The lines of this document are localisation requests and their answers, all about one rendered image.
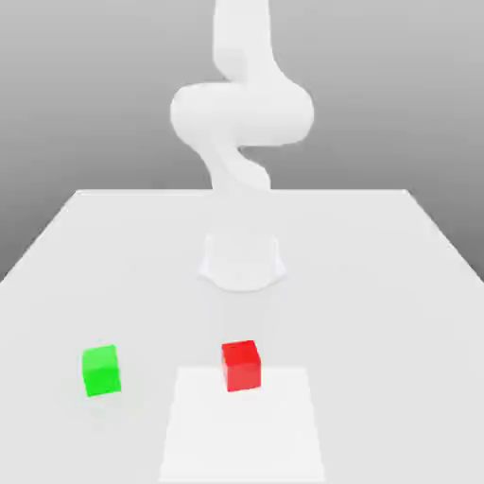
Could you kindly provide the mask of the small red cube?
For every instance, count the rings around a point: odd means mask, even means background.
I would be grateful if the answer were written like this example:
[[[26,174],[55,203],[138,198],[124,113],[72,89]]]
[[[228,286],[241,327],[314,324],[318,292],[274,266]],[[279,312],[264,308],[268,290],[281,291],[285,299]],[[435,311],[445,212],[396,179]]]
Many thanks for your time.
[[[221,354],[228,392],[261,387],[261,357],[253,340],[223,343]]]

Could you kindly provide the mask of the small green cube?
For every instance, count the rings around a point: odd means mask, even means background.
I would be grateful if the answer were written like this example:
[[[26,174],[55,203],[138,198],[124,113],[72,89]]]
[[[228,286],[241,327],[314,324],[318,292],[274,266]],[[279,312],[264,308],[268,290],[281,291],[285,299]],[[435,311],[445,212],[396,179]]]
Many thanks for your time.
[[[87,349],[81,358],[82,377],[88,397],[121,391],[115,345]]]

